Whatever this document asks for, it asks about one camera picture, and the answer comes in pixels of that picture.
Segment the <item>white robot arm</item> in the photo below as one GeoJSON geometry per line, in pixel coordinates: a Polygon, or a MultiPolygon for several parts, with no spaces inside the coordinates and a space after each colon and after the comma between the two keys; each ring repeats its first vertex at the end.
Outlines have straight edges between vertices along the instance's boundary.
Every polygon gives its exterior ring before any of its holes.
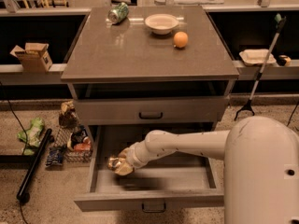
{"type": "Polygon", "coordinates": [[[224,161],[225,224],[299,223],[299,136],[281,122],[253,116],[229,131],[151,131],[113,166],[128,175],[175,152],[224,161]]]}

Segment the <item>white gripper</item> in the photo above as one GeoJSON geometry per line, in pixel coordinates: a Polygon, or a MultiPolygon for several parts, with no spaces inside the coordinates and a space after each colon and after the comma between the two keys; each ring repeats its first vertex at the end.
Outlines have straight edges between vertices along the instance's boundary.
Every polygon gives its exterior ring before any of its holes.
{"type": "Polygon", "coordinates": [[[130,145],[127,150],[123,150],[118,157],[126,159],[131,166],[120,166],[115,170],[115,173],[117,175],[129,175],[135,169],[145,166],[146,163],[139,157],[139,154],[143,152],[143,147],[144,145],[142,142],[136,142],[130,145]]]}

